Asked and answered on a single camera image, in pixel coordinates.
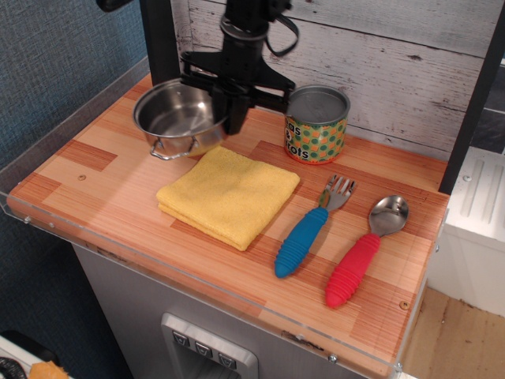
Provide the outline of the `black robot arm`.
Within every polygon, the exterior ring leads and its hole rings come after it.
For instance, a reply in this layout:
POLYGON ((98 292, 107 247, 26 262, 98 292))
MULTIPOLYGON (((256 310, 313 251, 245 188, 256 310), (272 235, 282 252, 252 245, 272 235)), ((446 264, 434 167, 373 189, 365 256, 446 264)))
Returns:
POLYGON ((267 65, 263 48, 282 57, 296 47, 293 42, 274 51, 267 37, 269 25, 275 21, 299 37, 297 26, 282 15, 291 7, 290 1, 228 1, 220 21, 222 50, 181 55, 182 83, 209 93, 212 114, 224 122, 226 134, 239 133, 249 109, 256 106, 287 111, 295 83, 267 65))

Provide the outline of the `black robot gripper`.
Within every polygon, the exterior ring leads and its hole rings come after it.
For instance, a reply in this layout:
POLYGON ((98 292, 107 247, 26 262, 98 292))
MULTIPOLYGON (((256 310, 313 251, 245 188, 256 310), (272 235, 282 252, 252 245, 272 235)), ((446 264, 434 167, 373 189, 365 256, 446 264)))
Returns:
POLYGON ((266 36, 225 34, 220 51, 186 51, 182 81, 211 95, 212 114, 227 135, 240 133, 249 108, 285 114, 294 82, 263 58, 266 36))

